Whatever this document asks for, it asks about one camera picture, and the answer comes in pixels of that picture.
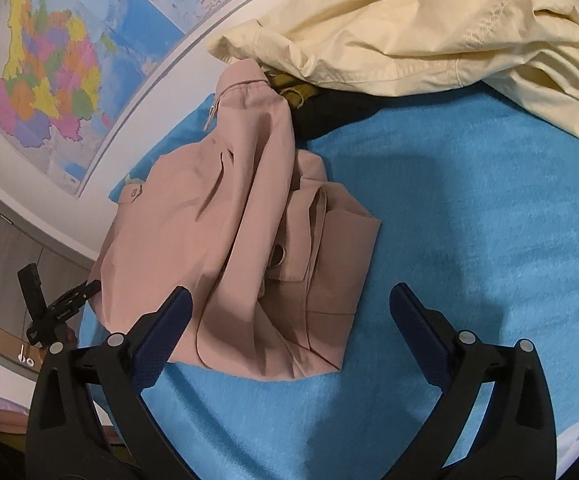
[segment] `pale yellow garment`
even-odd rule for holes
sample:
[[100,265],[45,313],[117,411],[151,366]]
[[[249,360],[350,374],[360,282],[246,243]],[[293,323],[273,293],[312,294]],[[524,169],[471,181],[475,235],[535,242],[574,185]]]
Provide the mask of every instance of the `pale yellow garment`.
[[579,137],[577,0],[286,0],[208,48],[382,96],[483,80]]

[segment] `blue bed sheet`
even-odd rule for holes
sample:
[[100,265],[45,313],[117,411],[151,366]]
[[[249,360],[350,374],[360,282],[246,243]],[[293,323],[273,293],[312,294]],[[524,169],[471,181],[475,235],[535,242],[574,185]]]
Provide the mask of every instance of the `blue bed sheet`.
[[[199,140],[211,100],[130,176]],[[389,316],[401,281],[486,342],[533,340],[557,431],[573,426],[570,446],[579,435],[579,140],[476,84],[394,99],[309,148],[383,221],[343,371],[258,383],[167,365],[143,398],[183,458],[208,480],[381,478],[439,396]],[[81,345],[105,335],[88,307]],[[469,449],[488,393],[454,459]]]

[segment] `folded pink jacket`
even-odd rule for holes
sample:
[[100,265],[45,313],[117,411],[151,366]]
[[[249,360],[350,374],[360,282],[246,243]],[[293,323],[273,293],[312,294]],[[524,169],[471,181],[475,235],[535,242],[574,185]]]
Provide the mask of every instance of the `folded pink jacket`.
[[123,189],[90,303],[126,333],[182,285],[194,310],[171,361],[258,380],[340,370],[380,222],[295,150],[253,60],[225,70],[214,112],[205,139]]

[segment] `gray floor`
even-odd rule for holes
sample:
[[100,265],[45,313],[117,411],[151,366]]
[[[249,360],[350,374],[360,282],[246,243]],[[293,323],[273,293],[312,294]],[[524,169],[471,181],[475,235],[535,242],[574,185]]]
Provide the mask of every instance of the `gray floor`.
[[[89,271],[44,248],[0,216],[0,328],[22,337],[29,323],[16,273],[37,263],[47,303],[87,279]],[[68,323],[77,332],[80,318]]]

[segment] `silver screw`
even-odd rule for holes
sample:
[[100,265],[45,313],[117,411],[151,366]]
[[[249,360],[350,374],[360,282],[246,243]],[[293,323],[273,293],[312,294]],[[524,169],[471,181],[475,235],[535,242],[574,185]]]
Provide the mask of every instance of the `silver screw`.
[[112,334],[107,338],[109,346],[121,346],[123,341],[125,341],[125,336],[122,334]]
[[50,354],[60,354],[63,352],[63,343],[57,341],[50,346]]
[[519,346],[524,352],[531,352],[534,350],[534,343],[532,343],[529,339],[521,340],[521,344]]
[[476,342],[476,336],[469,330],[463,330],[463,332],[458,334],[458,339],[466,345],[473,345]]

